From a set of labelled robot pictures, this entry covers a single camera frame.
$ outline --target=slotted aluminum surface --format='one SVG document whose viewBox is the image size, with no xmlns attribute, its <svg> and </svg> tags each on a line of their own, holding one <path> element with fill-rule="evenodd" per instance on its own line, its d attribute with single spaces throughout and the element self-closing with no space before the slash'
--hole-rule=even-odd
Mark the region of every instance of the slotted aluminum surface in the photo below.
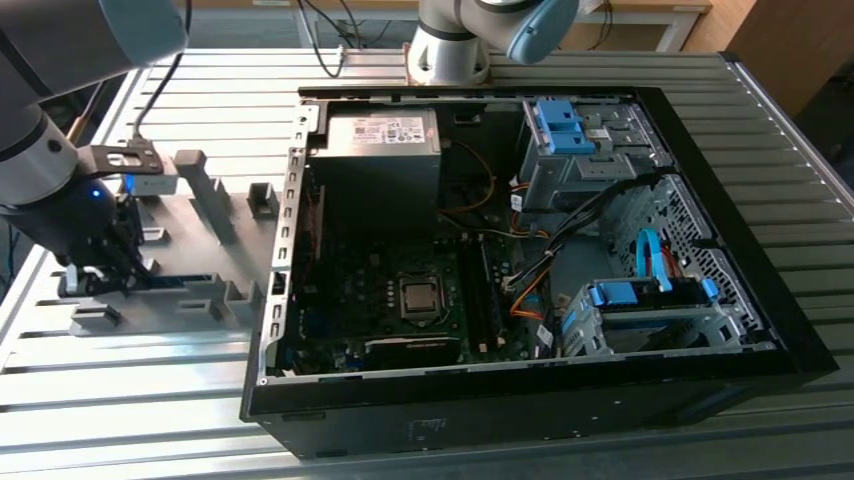
<svg viewBox="0 0 854 480">
<path fill-rule="evenodd" d="M 664 89 L 842 370 L 667 433 L 300 464 L 237 419 L 248 333 L 68 337 L 72 307 L 45 302 L 56 265 L 36 248 L 0 310 L 0 478 L 850 478 L 854 224 L 829 167 L 739 65 L 715 55 L 494 62 L 502 85 Z M 347 64 L 329 80 L 308 50 L 191 51 L 143 131 L 168 152 L 203 149 L 231 191 L 261 178 L 281 184 L 297 86 L 404 84 L 399 51 L 367 50 Z M 129 75 L 96 141 L 128 136 L 165 65 Z"/>
</svg>

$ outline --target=gray robot arm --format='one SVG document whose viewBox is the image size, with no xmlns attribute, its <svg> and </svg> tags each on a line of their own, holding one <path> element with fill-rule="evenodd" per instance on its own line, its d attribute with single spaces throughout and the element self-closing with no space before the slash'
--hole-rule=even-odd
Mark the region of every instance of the gray robot arm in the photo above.
<svg viewBox="0 0 854 480">
<path fill-rule="evenodd" d="M 423 0 L 410 76 L 427 85 L 482 83 L 490 68 L 483 43 L 522 64 L 539 62 L 558 47 L 576 12 L 578 0 Z"/>
<path fill-rule="evenodd" d="M 108 289 L 147 272 L 116 199 L 37 106 L 187 44 L 171 0 L 0 0 L 0 217 Z"/>
</svg>

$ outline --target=blue plastic latch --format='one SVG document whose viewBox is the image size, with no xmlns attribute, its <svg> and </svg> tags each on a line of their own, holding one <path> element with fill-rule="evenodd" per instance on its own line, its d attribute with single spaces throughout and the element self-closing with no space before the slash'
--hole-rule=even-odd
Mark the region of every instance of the blue plastic latch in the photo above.
<svg viewBox="0 0 854 480">
<path fill-rule="evenodd" d="M 578 314 L 575 310 L 567 315 L 566 320 L 563 320 L 563 325 L 560 325 L 560 333 L 566 335 L 566 332 L 570 330 L 572 326 L 572 322 L 575 322 L 575 318 L 578 318 Z"/>
<path fill-rule="evenodd" d="M 716 302 L 718 298 L 720 297 L 720 289 L 718 288 L 718 284 L 711 278 L 703 278 L 702 285 L 703 290 L 706 290 L 706 295 L 708 295 L 708 300 Z"/>
<path fill-rule="evenodd" d="M 630 282 L 600 283 L 599 289 L 604 294 L 608 305 L 636 305 L 638 296 Z"/>
<path fill-rule="evenodd" d="M 127 189 L 128 193 L 131 195 L 133 195 L 136 193 L 136 178 L 133 177 L 133 175 L 125 175 L 124 176 L 124 188 Z"/>
<path fill-rule="evenodd" d="M 590 298 L 592 299 L 592 304 L 596 307 L 604 305 L 604 297 L 602 296 L 602 291 L 598 287 L 590 287 Z"/>
<path fill-rule="evenodd" d="M 596 145 L 587 140 L 582 129 L 582 117 L 575 113 L 568 100 L 539 99 L 536 110 L 551 153 L 591 154 L 596 152 Z"/>
</svg>

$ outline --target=metal bracket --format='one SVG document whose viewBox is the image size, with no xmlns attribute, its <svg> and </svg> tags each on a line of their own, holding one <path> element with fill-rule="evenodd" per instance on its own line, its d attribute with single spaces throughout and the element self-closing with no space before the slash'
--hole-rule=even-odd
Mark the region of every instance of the metal bracket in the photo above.
<svg viewBox="0 0 854 480">
<path fill-rule="evenodd" d="M 88 145 L 77 153 L 92 178 L 163 173 L 163 161 L 148 140 L 133 140 L 127 147 Z"/>
</svg>

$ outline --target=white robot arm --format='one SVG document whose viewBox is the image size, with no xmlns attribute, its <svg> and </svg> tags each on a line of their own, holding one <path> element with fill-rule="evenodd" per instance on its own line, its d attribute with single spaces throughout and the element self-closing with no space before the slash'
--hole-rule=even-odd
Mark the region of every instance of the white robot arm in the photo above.
<svg viewBox="0 0 854 480">
<path fill-rule="evenodd" d="M 424 85 L 483 83 L 486 45 L 532 64 L 558 47 L 578 13 L 578 0 L 423 0 L 407 71 Z"/>
</svg>

